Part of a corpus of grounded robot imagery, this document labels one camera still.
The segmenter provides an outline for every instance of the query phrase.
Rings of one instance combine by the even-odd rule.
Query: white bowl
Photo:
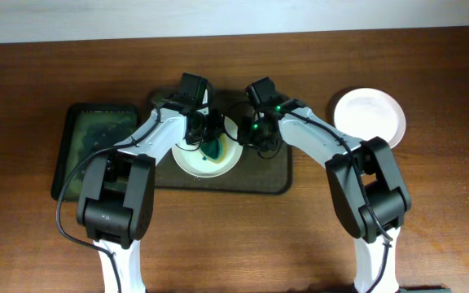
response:
[[[226,117],[225,123],[226,131],[229,135],[237,138],[238,126],[236,123],[229,117]],[[184,151],[177,146],[173,146],[171,152],[178,166],[190,175],[203,178],[216,177],[231,170],[238,163],[243,151],[242,146],[229,139],[224,133],[221,140],[227,144],[227,153],[226,157],[218,163],[204,160],[204,154],[201,151]],[[178,146],[186,150],[194,150],[196,148],[196,146],[187,145],[185,139],[178,143]]]
[[[394,148],[403,138],[406,118],[390,95],[375,89],[351,90],[335,106],[334,126],[355,138],[376,136]]]

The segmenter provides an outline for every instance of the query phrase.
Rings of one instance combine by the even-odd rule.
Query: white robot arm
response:
[[[86,168],[77,221],[86,227],[94,245],[102,248],[107,293],[146,291],[140,239],[151,221],[156,165],[182,139],[189,143],[201,139],[207,125],[207,84],[203,77],[185,73],[177,94],[158,101],[149,119],[118,142],[116,151],[96,156]],[[120,177],[128,178],[126,190],[107,186]]]
[[[293,112],[297,115],[309,118],[312,121],[324,124],[327,128],[332,129],[334,133],[342,137],[347,142],[351,150],[355,151],[361,147],[360,142],[362,140],[360,138],[348,136],[347,134],[334,129],[325,121],[317,118],[310,108],[297,108]],[[326,130],[320,129],[310,123],[305,123],[303,120],[300,120],[291,114],[285,114],[278,122],[278,125],[284,142],[299,148],[324,168],[325,163],[335,155],[347,154],[347,151]],[[378,284],[375,286],[373,292],[393,293],[399,290],[395,274],[395,247],[399,231],[400,228],[391,228],[387,231],[393,239],[390,242],[392,247],[388,253],[388,258],[386,259],[386,268],[384,273]],[[367,243],[363,238],[354,239],[357,261],[357,273],[354,279],[354,287],[357,292],[367,292],[378,279],[379,272],[382,269],[381,266],[383,263],[382,259],[384,255],[385,241],[386,239],[383,236],[379,236],[372,243]]]

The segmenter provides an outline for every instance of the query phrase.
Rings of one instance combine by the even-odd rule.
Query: wood grain surface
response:
[[[50,185],[68,106],[176,85],[219,89],[271,76],[325,116],[349,86],[392,95],[407,131],[394,153],[413,197],[397,247],[401,286],[469,292],[469,28],[0,45],[0,292],[102,292],[97,253],[61,237]],[[279,197],[157,190],[142,240],[151,291],[302,291],[348,285],[353,241],[324,170],[294,150]],[[76,204],[66,229],[84,237]]]

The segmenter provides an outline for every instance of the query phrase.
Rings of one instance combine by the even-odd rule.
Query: black cable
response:
[[[194,150],[186,150],[185,148],[181,148],[178,144],[175,144],[175,146],[177,146],[179,149],[183,150],[183,151],[197,151],[200,149],[200,147],[202,146],[202,139],[200,139],[200,142],[199,142],[199,145],[194,149]]]
[[[271,160],[273,159],[279,152],[280,150],[282,149],[282,144],[283,144],[283,140],[280,139],[280,142],[278,144],[278,149],[273,153],[272,156],[270,157],[264,157],[263,155],[261,155],[261,152],[260,151],[257,151],[256,153],[258,154],[259,157],[261,157],[262,159],[266,159],[266,160]]]
[[[366,293],[372,293],[375,287],[378,286],[379,282],[381,282],[381,279],[383,278],[384,271],[387,268],[388,249],[392,247],[392,245],[390,245],[390,242],[388,240],[383,243],[383,245],[384,252],[383,259],[381,260],[381,269],[379,269],[378,277],[375,279],[374,283],[372,284],[372,286],[370,286],[369,290],[367,290]]]
[[[233,103],[232,105],[230,105],[230,106],[227,108],[227,114],[229,114],[229,111],[232,110],[234,107],[239,106],[239,105],[243,105],[243,104],[248,104],[248,105],[250,105],[251,102],[246,101],[246,100],[243,100],[243,101],[238,101],[238,102],[236,102],[236,103]],[[233,142],[238,142],[238,139],[233,138],[233,137],[227,132],[227,129],[226,129],[226,115],[224,115],[223,127],[224,127],[224,133],[227,135],[227,137],[228,137],[230,140],[232,140]]]
[[[104,148],[102,150],[96,151],[91,155],[88,155],[84,160],[82,160],[79,164],[77,164],[77,166],[70,172],[70,174],[66,178],[66,181],[64,182],[63,188],[61,189],[61,191],[59,193],[59,197],[57,198],[57,208],[55,210],[55,222],[57,224],[57,229],[59,230],[61,235],[63,235],[66,239],[68,239],[72,242],[75,242],[77,244],[80,244],[84,247],[88,247],[88,248],[91,248],[91,249],[95,249],[96,251],[100,251],[100,252],[104,253],[110,259],[110,262],[112,262],[113,273],[115,274],[115,279],[117,281],[117,288],[118,288],[119,293],[122,292],[121,279],[119,277],[119,271],[117,270],[115,260],[113,259],[113,253],[111,253],[107,249],[104,249],[102,247],[98,247],[94,244],[91,244],[91,243],[88,243],[88,242],[85,242],[85,241],[82,241],[82,240],[77,239],[77,238],[73,237],[72,235],[66,233],[66,231],[64,231],[64,229],[63,229],[63,225],[61,224],[61,205],[63,204],[64,195],[66,194],[66,191],[68,190],[68,187],[69,187],[70,182],[72,181],[72,179],[93,158],[95,158],[98,155],[105,154],[105,153],[108,153],[108,152],[111,152],[111,151],[120,150],[122,148],[135,147],[135,146],[137,146],[137,142],[141,142],[142,140],[144,140],[144,138],[147,138],[147,136],[149,136],[151,134],[151,132],[153,132],[153,130],[155,130],[156,126],[160,123],[160,109],[157,106],[155,106],[155,109],[156,109],[156,112],[157,112],[157,117],[156,117],[155,124],[152,127],[150,127],[149,130],[146,131],[145,134],[143,134],[139,139],[134,139],[133,136],[132,136],[131,137],[132,142],[130,142],[130,143],[126,143],[124,145],[119,145],[119,146],[110,146],[110,147]]]
[[[314,126],[317,126],[317,127],[321,128],[321,129],[324,129],[332,137],[334,137],[340,143],[340,145],[347,151],[348,157],[349,157],[350,162],[353,166],[354,173],[356,173],[357,184],[359,185],[359,189],[362,192],[362,196],[363,196],[363,200],[365,201],[366,209],[370,213],[370,216],[372,217],[372,221],[374,222],[374,224],[375,224],[376,228],[379,230],[379,232],[383,235],[383,237],[385,237],[389,242],[392,241],[393,240],[392,237],[390,237],[390,235],[388,235],[387,231],[385,231],[383,226],[379,223],[379,219],[378,219],[377,215],[375,214],[374,209],[372,209],[370,201],[368,200],[368,196],[366,196],[365,184],[363,184],[362,175],[360,174],[359,169],[357,168],[357,164],[356,164],[356,161],[354,160],[352,150],[350,150],[350,147],[348,147],[347,142],[342,137],[340,137],[339,135],[334,133],[334,131],[332,131],[331,129],[326,127],[325,125],[319,124],[318,122],[313,121],[308,117],[303,117],[299,114],[296,114],[295,112],[288,111],[288,110],[283,110],[282,109],[280,111],[284,112],[284,113],[287,113],[287,114],[290,114],[290,115],[292,115],[292,116],[294,116],[294,117],[296,117],[300,120],[303,120],[307,123],[310,123]]]
[[[372,220],[374,221],[375,226],[378,228],[379,232],[384,237],[384,246],[385,246],[385,248],[384,248],[384,253],[383,253],[383,259],[381,260],[381,269],[379,271],[378,277],[375,279],[372,286],[369,288],[368,291],[366,291],[366,293],[371,293],[375,289],[375,287],[379,284],[379,282],[381,282],[381,279],[383,278],[384,271],[387,267],[388,249],[392,246],[392,245],[390,245],[390,242],[393,239],[392,239],[392,237],[390,237],[390,235],[388,235],[387,231],[384,230],[383,226],[381,226],[381,224],[379,223],[379,219],[378,219],[377,215],[374,212],[374,209],[372,209],[372,206],[370,205],[370,201],[368,200],[368,197],[366,196],[365,185],[363,184],[362,176],[359,172],[359,169],[357,168],[357,163],[356,163],[356,161],[353,157],[352,150],[350,150],[350,147],[348,147],[347,142],[342,137],[340,137],[339,135],[334,133],[334,131],[332,131],[331,129],[329,129],[325,125],[322,125],[322,124],[320,124],[316,121],[313,121],[308,117],[303,117],[303,116],[301,116],[299,114],[296,114],[295,112],[292,112],[292,111],[281,109],[280,112],[287,113],[287,114],[292,115],[292,116],[294,116],[294,117],[296,117],[300,120],[303,120],[307,123],[310,123],[310,124],[312,124],[314,126],[317,126],[321,129],[324,129],[333,138],[335,138],[340,143],[340,145],[347,151],[348,157],[349,157],[350,162],[353,166],[354,173],[356,174],[357,183],[358,183],[359,188],[362,192],[363,200],[365,201],[366,209],[370,213],[370,216],[372,217]]]

